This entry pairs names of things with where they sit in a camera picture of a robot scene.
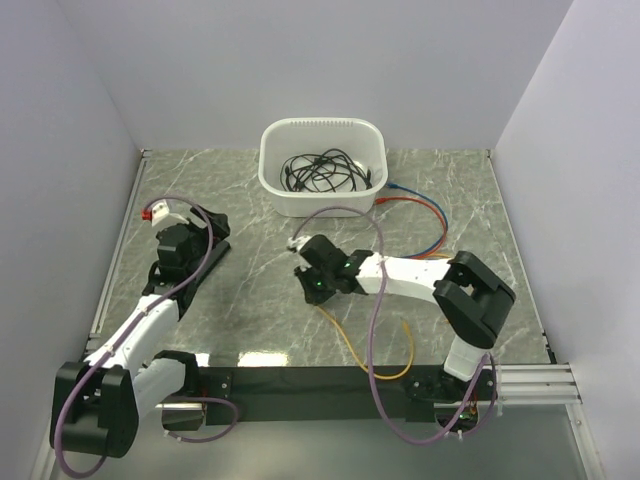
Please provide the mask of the black network switch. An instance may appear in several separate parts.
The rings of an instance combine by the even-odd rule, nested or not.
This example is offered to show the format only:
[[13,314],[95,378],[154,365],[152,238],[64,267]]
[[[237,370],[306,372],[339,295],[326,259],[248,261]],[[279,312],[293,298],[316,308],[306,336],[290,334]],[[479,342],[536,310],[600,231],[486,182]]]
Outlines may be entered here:
[[194,259],[187,267],[187,273],[192,276],[195,272],[198,274],[185,287],[174,295],[174,299],[178,304],[179,319],[182,319],[187,310],[191,306],[193,299],[203,281],[220,263],[224,256],[230,251],[231,245],[228,241],[222,240],[218,242],[210,251],[205,262],[204,257]]

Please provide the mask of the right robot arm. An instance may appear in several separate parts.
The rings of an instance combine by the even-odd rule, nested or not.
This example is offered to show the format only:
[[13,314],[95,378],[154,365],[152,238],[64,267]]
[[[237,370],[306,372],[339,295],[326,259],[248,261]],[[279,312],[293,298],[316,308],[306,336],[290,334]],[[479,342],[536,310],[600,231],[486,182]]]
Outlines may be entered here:
[[290,238],[287,249],[301,258],[294,274],[308,304],[322,305],[336,293],[384,291],[438,305],[455,333],[439,377],[441,390],[452,399],[473,390],[475,370],[494,348],[516,300],[512,288],[468,251],[450,260],[369,250],[346,254],[321,234]]

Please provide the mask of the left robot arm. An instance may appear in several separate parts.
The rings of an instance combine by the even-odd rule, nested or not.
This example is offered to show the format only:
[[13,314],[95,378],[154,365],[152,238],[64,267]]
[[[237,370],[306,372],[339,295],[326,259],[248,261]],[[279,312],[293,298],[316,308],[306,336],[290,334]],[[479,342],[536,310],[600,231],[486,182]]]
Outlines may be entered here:
[[167,200],[147,206],[157,240],[156,260],[135,309],[104,344],[56,373],[50,445],[65,451],[121,458],[140,420],[173,396],[194,399],[201,388],[194,354],[153,351],[185,316],[199,286],[230,249],[227,215],[200,205],[191,218],[171,211]]

